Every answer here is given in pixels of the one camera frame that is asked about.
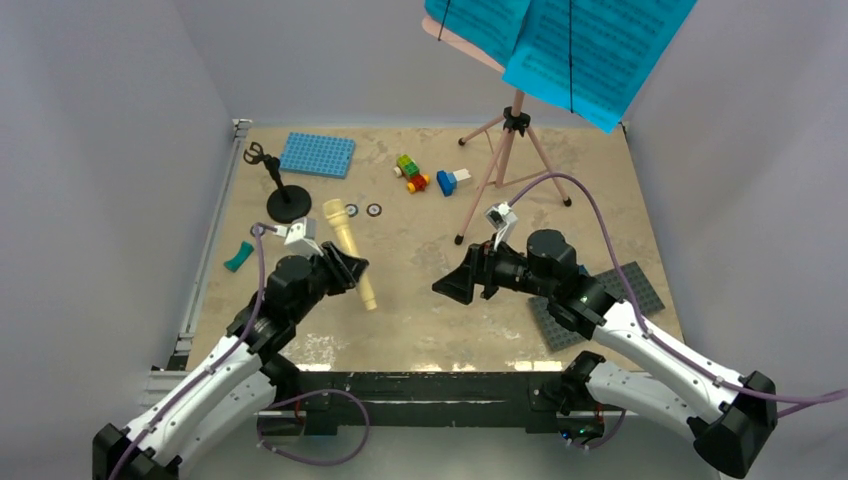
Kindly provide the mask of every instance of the blue sheet music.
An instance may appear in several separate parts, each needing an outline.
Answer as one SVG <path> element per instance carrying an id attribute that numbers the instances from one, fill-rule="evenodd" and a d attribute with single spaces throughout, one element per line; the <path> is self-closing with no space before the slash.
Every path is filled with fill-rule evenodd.
<path id="1" fill-rule="evenodd" d="M 503 80 L 609 133 L 694 5 L 533 0 Z"/>
<path id="2" fill-rule="evenodd" d="M 425 0 L 424 9 L 445 28 L 506 66 L 531 0 Z"/>

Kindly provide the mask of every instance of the gray wall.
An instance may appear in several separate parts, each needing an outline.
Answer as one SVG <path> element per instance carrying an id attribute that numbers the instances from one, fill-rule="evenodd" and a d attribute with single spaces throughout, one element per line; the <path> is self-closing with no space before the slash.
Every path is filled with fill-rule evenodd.
<path id="1" fill-rule="evenodd" d="M 424 0 L 175 0 L 224 103 L 273 124 L 483 123 L 500 74 L 421 29 Z M 585 125 L 528 100 L 540 123 Z"/>
<path id="2" fill-rule="evenodd" d="M 168 0 L 3 0 L 0 71 L 0 471 L 86 478 L 173 347 L 232 123 Z"/>
<path id="3" fill-rule="evenodd" d="M 687 341 L 783 393 L 848 386 L 848 4 L 699 2 L 630 139 Z M 752 479 L 845 478 L 848 401 L 780 422 Z"/>

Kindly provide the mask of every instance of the black clamp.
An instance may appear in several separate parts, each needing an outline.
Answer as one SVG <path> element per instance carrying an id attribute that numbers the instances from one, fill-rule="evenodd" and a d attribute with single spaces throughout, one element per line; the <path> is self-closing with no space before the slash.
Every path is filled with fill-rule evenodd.
<path id="1" fill-rule="evenodd" d="M 512 115 L 512 107 L 504 108 L 504 130 L 508 130 L 510 132 L 516 131 L 522 137 L 524 136 L 524 131 L 530 126 L 530 115 L 521 112 L 518 116 Z"/>

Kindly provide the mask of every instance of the metal frame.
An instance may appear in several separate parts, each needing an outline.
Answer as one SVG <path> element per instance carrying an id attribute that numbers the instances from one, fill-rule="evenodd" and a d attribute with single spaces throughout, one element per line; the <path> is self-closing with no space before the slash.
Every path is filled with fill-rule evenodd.
<path id="1" fill-rule="evenodd" d="M 200 265 L 197 268 L 197 273 L 194 277 L 192 291 L 189 296 L 188 305 L 186 305 L 185 314 L 183 315 L 182 325 L 177 337 L 177 344 L 174 349 L 174 355 L 188 355 L 191 351 L 194 332 L 197 330 L 197 322 L 200 317 L 200 311 L 203 306 L 203 300 L 206 296 L 206 285 L 208 283 L 209 265 L 215 255 L 215 247 L 218 244 L 218 233 L 221 230 L 221 225 L 224 222 L 224 214 L 226 213 L 227 204 L 229 203 L 230 194 L 233 190 L 233 184 L 236 179 L 236 169 L 239 164 L 240 153 L 244 148 L 244 142 L 247 138 L 248 131 L 253 125 L 253 121 L 249 119 L 234 119 L 233 120 L 233 145 L 230 149 L 229 164 L 224 177 L 224 182 L 218 192 L 218 199 L 215 202 L 215 210 L 212 217 L 212 224 L 209 231 L 206 233 L 206 241 L 203 244 L 203 254 L 200 260 Z"/>

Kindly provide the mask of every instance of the tripod leg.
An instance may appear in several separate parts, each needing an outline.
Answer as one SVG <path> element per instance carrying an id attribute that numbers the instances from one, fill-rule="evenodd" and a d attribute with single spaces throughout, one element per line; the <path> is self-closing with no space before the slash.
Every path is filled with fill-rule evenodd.
<path id="1" fill-rule="evenodd" d="M 527 127 L 527 135 L 530 137 L 530 141 L 533 142 L 533 146 L 536 147 L 536 152 L 539 153 L 539 158 L 542 159 L 542 163 L 545 164 L 545 168 L 548 170 L 548 173 L 554 173 L 554 167 L 551 165 L 551 160 L 548 158 L 548 155 L 545 153 L 545 150 L 542 148 L 541 142 L 539 142 L 539 137 L 536 136 L 536 132 L 533 130 L 533 127 Z M 563 188 L 562 183 L 560 183 L 559 178 L 554 178 L 554 185 L 556 185 L 557 190 L 559 190 L 559 194 L 562 196 L 562 203 L 566 207 L 571 206 L 571 197 L 568 196 L 568 193 Z"/>
<path id="2" fill-rule="evenodd" d="M 512 151 L 512 144 L 515 141 L 515 130 L 503 131 L 504 136 L 506 136 L 506 143 L 504 143 L 503 152 L 501 152 L 501 158 L 498 161 L 498 176 L 495 179 L 495 186 L 498 188 L 503 187 L 503 178 L 506 175 L 506 164 L 509 163 L 509 153 Z"/>
<path id="3" fill-rule="evenodd" d="M 499 124 L 503 121 L 504 121 L 503 115 L 502 114 L 498 115 L 497 117 L 493 118 L 491 122 L 483 125 L 482 127 L 478 128 L 477 130 L 474 130 L 473 132 L 469 133 L 468 135 L 460 138 L 459 144 L 465 145 L 472 138 L 476 137 L 477 135 L 480 135 L 481 133 L 485 132 L 486 130 L 494 127 L 495 125 L 497 125 L 497 124 Z"/>
<path id="4" fill-rule="evenodd" d="M 498 159 L 501 156 L 501 152 L 504 149 L 504 144 L 506 143 L 507 138 L 508 135 L 504 132 L 504 134 L 501 135 L 501 140 L 498 142 L 498 146 L 495 147 L 495 152 L 492 153 L 492 159 L 489 160 L 489 165 L 486 167 L 486 174 L 480 179 L 480 183 L 477 185 L 477 192 L 474 194 L 474 201 L 468 208 L 468 213 L 465 214 L 465 219 L 462 221 L 462 227 L 456 235 L 456 238 L 453 240 L 453 243 L 457 245 L 461 244 L 462 240 L 465 239 L 465 232 L 468 230 L 468 225 L 471 223 L 471 217 L 474 216 L 474 212 L 477 210 L 477 205 L 480 204 L 480 198 L 483 197 L 483 190 L 486 189 L 486 184 L 489 183 L 489 177 L 492 176 L 492 172 L 495 170 L 495 165 L 498 163 Z"/>

